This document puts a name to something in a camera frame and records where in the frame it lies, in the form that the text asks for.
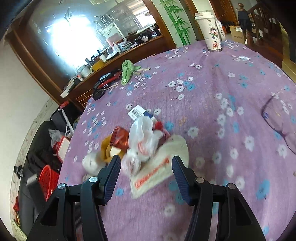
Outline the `red mesh trash basket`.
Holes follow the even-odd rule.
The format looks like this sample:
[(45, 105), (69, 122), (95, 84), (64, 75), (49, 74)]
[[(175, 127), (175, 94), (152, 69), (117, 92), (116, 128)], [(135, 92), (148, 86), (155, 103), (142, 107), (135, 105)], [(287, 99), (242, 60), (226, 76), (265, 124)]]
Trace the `red mesh trash basket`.
[(50, 165), (46, 165), (39, 175), (39, 185), (41, 186), (45, 201), (47, 201), (58, 185), (59, 174)]

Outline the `small knotted plastic bag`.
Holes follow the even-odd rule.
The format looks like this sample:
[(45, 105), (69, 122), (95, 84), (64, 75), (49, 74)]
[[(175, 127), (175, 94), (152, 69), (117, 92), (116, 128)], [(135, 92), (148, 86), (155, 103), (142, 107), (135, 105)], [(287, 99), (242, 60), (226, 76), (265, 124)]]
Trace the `small knotted plastic bag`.
[(97, 176), (100, 170), (106, 166), (106, 162), (101, 158), (100, 152), (91, 152), (83, 158), (82, 166), (89, 175)]

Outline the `white striped plastic bag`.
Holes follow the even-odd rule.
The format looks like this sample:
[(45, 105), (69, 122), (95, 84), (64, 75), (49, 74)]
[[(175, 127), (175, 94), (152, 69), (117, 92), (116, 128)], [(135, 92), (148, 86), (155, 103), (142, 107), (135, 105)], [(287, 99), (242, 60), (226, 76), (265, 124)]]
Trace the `white striped plastic bag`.
[(132, 198), (137, 199), (156, 185), (173, 175), (171, 167), (174, 156), (179, 156), (186, 167), (189, 166), (189, 150), (185, 139), (172, 135), (158, 148), (144, 166), (130, 179)]

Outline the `red snack wrapper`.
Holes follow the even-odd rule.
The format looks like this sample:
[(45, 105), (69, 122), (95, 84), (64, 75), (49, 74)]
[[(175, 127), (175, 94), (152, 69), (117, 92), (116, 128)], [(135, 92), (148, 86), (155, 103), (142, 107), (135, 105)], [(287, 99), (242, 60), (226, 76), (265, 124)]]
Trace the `red snack wrapper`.
[(111, 134), (110, 145), (123, 151), (128, 149), (129, 132), (121, 126), (116, 126)]

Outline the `blue white medicine box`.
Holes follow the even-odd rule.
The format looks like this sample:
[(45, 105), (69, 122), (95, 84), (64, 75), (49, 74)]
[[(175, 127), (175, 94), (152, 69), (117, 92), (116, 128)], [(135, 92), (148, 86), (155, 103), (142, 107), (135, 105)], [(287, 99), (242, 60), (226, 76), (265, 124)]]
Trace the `blue white medicine box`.
[(133, 109), (131, 109), (127, 115), (133, 120), (136, 121), (141, 116), (148, 116), (153, 123), (157, 122), (157, 119), (150, 114), (147, 110), (142, 108), (140, 105), (136, 105)]

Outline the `red white lidded box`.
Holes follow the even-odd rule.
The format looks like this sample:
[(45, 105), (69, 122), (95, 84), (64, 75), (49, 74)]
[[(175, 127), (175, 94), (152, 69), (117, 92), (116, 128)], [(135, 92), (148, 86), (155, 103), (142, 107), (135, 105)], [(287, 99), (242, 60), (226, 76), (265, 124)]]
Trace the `red white lidded box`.
[(70, 145), (70, 141), (68, 140), (68, 138), (65, 136), (62, 136), (60, 141), (57, 142), (53, 147), (55, 155), (57, 156), (57, 158), (61, 163), (64, 162), (69, 145)]

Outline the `clear plastic bag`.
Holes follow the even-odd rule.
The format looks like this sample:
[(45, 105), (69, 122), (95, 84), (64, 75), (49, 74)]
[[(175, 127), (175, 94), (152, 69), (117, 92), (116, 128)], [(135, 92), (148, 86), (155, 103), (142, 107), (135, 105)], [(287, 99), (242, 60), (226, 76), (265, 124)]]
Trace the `clear plastic bag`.
[(63, 132), (60, 132), (59, 130), (53, 130), (53, 129), (48, 129), (49, 136), (51, 138), (51, 147), (53, 148), (55, 144), (59, 143), (62, 137), (65, 136)]

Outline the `purple floral tablecloth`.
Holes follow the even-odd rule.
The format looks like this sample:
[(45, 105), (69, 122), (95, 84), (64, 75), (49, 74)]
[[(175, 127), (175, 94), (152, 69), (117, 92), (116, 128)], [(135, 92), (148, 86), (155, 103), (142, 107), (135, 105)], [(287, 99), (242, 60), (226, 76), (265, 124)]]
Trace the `purple floral tablecloth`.
[(295, 83), (274, 63), (226, 41), (209, 52), (203, 41), (139, 61), (144, 73), (88, 100), (59, 182), (85, 178), (82, 160), (98, 152), (116, 126), (129, 130), (136, 105), (171, 135), (182, 136), (189, 166), (212, 184), (234, 183), (267, 240), (277, 240), (295, 213), (295, 154), (263, 119), (271, 96), (295, 95)]

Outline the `wooden counter ledge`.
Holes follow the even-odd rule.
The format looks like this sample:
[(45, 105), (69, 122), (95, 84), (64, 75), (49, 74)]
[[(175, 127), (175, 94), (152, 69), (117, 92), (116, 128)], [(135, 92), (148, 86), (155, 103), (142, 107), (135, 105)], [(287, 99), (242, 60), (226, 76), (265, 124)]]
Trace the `wooden counter ledge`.
[(92, 95), (92, 89), (95, 83), (102, 75), (121, 68), (124, 60), (130, 60), (132, 63), (145, 59), (153, 54), (163, 53), (175, 48), (173, 42), (168, 41), (165, 36), (158, 36), (145, 44), (140, 44), (124, 53), (115, 56), (100, 69), (88, 75), (65, 97), (65, 100), (72, 102), (78, 109), (82, 110), (86, 107), (86, 101)]

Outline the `black pouch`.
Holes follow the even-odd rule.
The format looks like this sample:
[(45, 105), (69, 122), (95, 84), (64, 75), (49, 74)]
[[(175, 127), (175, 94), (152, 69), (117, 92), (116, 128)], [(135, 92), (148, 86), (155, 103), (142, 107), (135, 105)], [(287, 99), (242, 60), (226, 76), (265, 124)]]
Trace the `black pouch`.
[(105, 91), (103, 89), (96, 89), (93, 91), (92, 98), (97, 101), (99, 100), (103, 95), (105, 94)]

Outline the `green cloth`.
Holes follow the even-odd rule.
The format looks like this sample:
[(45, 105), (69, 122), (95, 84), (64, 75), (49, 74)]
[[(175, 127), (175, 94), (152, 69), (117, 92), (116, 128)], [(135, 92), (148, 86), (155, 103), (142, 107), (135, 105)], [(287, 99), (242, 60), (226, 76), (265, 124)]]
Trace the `green cloth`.
[(138, 71), (141, 67), (134, 66), (134, 64), (130, 60), (125, 60), (122, 63), (121, 71), (122, 71), (122, 79), (121, 85), (125, 86), (130, 81), (133, 72)]

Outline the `cardboard box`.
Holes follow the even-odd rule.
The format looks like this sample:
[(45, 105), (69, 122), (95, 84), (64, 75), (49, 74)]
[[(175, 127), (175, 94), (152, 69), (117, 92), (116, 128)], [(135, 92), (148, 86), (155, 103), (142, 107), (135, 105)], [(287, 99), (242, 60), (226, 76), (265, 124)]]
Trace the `cardboard box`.
[(241, 44), (245, 43), (243, 31), (239, 26), (230, 26), (232, 40)]

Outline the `small white bottle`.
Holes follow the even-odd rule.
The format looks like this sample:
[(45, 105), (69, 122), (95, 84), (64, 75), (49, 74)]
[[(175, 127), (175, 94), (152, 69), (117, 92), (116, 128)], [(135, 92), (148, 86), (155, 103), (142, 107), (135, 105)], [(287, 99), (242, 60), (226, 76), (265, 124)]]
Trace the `small white bottle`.
[(224, 30), (223, 30), (223, 26), (219, 20), (216, 20), (216, 27), (217, 27), (221, 41), (222, 42), (225, 41), (226, 36), (225, 36)]

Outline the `white cartoon tumbler cup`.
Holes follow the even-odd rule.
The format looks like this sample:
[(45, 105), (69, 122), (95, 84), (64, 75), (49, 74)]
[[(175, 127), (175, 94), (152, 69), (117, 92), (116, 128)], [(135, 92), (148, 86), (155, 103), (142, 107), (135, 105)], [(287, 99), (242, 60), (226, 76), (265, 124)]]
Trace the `white cartoon tumbler cup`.
[(195, 13), (195, 20), (197, 21), (202, 35), (205, 39), (207, 49), (209, 51), (222, 50), (220, 31), (217, 27), (217, 18), (212, 11), (199, 11)]

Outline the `purple frame eyeglasses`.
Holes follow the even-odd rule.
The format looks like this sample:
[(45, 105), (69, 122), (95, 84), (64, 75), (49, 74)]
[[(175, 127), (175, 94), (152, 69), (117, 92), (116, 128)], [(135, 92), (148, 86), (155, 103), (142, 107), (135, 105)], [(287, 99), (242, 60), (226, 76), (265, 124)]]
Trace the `purple frame eyeglasses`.
[(262, 107), (261, 115), (295, 154), (295, 95), (271, 96)]

